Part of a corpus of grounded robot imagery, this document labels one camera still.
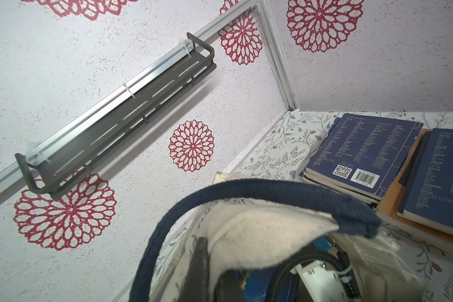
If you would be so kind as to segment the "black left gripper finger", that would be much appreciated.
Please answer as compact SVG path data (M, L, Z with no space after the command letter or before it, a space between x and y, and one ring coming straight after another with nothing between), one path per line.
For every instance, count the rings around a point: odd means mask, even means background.
M210 254L208 239L197 240L190 266L184 280L179 302L208 302L210 300Z

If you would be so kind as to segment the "beige canvas tote bag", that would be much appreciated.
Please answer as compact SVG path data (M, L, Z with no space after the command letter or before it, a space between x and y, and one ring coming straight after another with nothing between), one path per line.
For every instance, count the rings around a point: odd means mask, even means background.
M200 237L210 300L245 301L237 271L278 268L304 249L348 254L361 301L421 301L424 282L380 234L381 219L350 195L304 182L227 176L178 201L153 231L130 301L177 301Z

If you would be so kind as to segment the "orange spine book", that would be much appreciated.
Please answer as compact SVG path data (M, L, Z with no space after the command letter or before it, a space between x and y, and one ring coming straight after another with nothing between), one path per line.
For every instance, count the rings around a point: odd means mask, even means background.
M405 174L405 171L412 170L415 158L419 153L419 148L421 147L423 141L423 136L430 132L431 131L429 129L421 130L399 173L396 175L395 180L387 190L383 200L381 200L380 204L376 207L376 213L390 225L393 225L402 231L407 232L409 235L432 244L444 252L453 255L452 235L432 229L428 226L420 225L419 223L407 220L406 218L398 215L398 208L400 207L401 200L406 189L406 182L402 182L401 178Z

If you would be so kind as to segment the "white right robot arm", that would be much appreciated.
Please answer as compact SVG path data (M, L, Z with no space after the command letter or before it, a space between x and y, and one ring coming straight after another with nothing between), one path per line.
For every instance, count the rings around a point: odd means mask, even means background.
M304 249L283 262L271 278L266 301L279 301L283 282L291 274L299 275L312 301L361 301L348 254L336 249L336 255Z

